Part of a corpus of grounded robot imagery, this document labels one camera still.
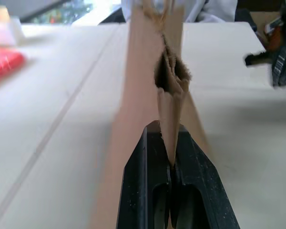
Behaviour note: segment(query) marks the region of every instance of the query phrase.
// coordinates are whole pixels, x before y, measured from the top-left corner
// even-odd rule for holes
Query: white cloth
[[[131,16],[132,5],[142,0],[122,0],[125,20]],[[163,0],[154,0],[157,10],[163,8]],[[175,5],[184,4],[184,22],[225,22],[234,21],[237,0],[175,0]]]

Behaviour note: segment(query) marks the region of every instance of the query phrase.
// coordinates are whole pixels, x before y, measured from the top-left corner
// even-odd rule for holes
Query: red object
[[[24,62],[25,59],[21,53],[0,48],[0,79],[23,65]]]

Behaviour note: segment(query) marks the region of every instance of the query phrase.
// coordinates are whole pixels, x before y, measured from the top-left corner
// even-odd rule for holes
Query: person
[[[157,10],[163,9],[164,0],[153,0]],[[174,0],[175,6],[184,4],[184,22],[233,22],[237,0]],[[133,4],[142,0],[122,0],[122,11],[126,21],[131,17]]]

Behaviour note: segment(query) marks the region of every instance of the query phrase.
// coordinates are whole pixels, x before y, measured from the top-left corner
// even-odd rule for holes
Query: white table
[[[44,38],[20,48],[32,63],[0,86],[0,229],[85,229],[128,27],[25,27],[36,32]],[[286,89],[243,63],[261,50],[244,23],[184,26],[190,91],[242,229],[286,228]]]

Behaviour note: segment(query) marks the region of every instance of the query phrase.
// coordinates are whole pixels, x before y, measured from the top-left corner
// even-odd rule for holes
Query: red package
[[[25,59],[21,53],[0,48],[0,79],[22,66],[24,62]]]

